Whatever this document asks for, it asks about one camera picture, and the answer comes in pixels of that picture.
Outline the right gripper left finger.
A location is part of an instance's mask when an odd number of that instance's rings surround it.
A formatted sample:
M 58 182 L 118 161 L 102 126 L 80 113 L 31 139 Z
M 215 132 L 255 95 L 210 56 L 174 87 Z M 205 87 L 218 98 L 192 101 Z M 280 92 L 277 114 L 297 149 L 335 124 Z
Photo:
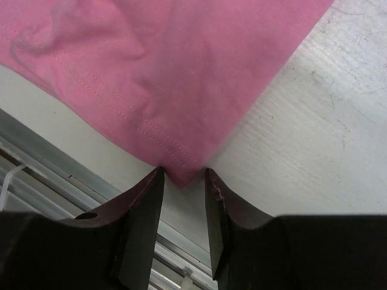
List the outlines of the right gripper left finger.
M 164 170 L 74 219 L 1 214 L 2 289 L 147 289 Z

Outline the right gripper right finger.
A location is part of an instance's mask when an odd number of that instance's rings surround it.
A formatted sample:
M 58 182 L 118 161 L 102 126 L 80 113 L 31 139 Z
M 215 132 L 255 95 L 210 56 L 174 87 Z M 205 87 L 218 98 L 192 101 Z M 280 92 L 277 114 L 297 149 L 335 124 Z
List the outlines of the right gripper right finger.
M 205 172 L 212 277 L 220 289 L 385 289 L 386 216 L 270 216 Z

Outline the pink t shirt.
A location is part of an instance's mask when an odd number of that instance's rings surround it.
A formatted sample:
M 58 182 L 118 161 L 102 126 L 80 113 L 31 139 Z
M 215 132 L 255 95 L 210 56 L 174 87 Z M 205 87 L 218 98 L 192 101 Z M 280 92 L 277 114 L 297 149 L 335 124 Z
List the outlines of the pink t shirt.
M 2 1 L 1 63 L 187 186 L 331 1 Z

